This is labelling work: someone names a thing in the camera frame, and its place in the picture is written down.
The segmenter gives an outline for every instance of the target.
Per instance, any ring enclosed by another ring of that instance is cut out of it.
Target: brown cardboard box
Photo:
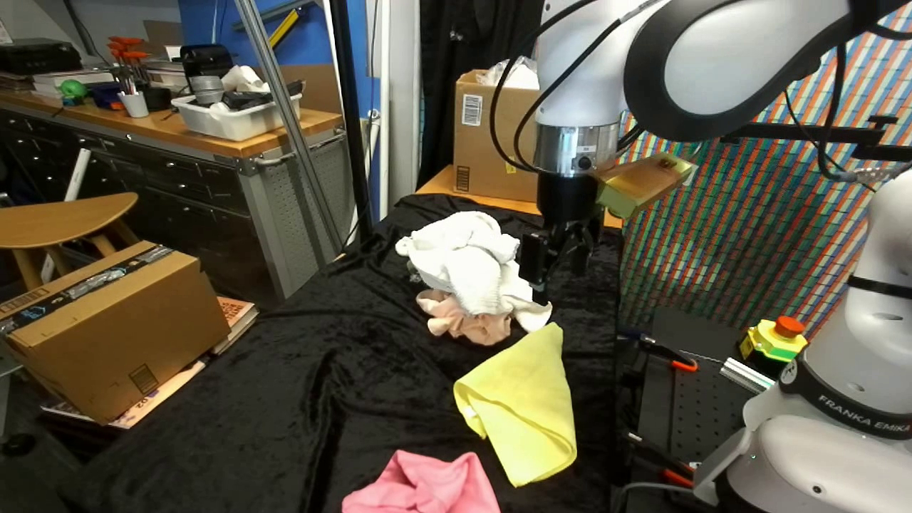
[[[481,70],[467,70],[455,78],[455,116],[454,116],[454,167],[455,191],[502,198],[537,201],[537,174],[508,165],[491,138],[491,98],[494,84],[478,83]],[[514,154],[514,134],[524,111],[537,103],[538,91],[502,87],[495,131],[502,148]],[[537,116],[521,131],[521,157],[537,154]]]
[[[626,221],[634,210],[675,191],[693,170],[695,165],[675,154],[602,167],[595,174],[602,178],[599,201],[608,207],[608,212]]]
[[[153,248],[138,241],[0,305],[0,332],[25,369],[96,422],[118,418],[229,335],[199,261],[165,249],[141,264]]]

